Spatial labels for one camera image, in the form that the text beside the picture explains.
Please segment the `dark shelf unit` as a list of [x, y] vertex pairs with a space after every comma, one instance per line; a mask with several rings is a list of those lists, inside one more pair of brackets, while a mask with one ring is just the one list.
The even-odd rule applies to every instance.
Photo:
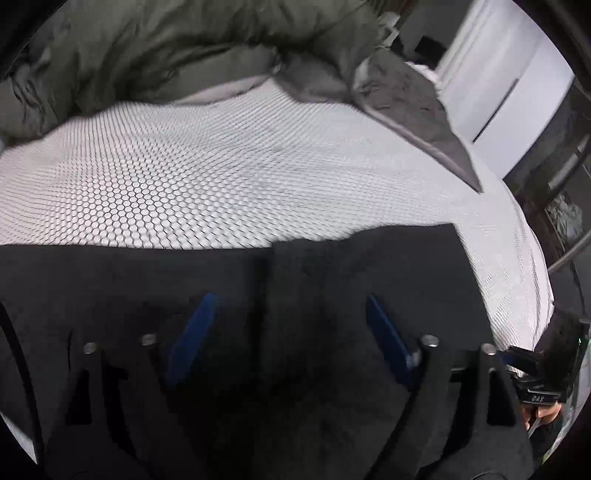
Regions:
[[549, 265], [584, 236], [583, 213], [565, 190], [589, 158], [590, 93], [574, 80], [540, 136], [504, 178]]

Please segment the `white honeycomb mattress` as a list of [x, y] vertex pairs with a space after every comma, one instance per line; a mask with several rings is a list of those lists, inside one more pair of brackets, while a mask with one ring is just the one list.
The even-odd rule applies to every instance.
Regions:
[[120, 103], [1, 155], [1, 240], [205, 249], [453, 224], [502, 347], [536, 346], [554, 296], [539, 241], [479, 158], [475, 191], [342, 104], [276, 82], [209, 105]]

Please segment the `white wardrobe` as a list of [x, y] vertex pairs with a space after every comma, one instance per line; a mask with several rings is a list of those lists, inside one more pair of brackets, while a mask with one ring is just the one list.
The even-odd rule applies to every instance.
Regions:
[[437, 74], [453, 127], [500, 179], [543, 133], [574, 79], [513, 1], [474, 1]]

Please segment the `dark grey duvet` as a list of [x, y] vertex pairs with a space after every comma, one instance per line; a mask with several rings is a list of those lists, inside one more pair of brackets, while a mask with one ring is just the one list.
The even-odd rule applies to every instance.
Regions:
[[435, 85], [381, 34], [369, 1], [5, 1], [1, 140], [120, 101], [207, 104], [271, 79], [297, 101], [357, 107], [480, 190]]

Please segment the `black pants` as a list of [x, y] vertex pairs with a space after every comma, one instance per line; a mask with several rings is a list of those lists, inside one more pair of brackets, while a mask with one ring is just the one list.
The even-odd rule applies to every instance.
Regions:
[[[207, 293], [190, 371], [170, 349]], [[29, 368], [47, 479], [361, 479], [408, 394], [367, 325], [473, 350], [493, 337], [456, 229], [148, 250], [8, 245], [1, 304]]]

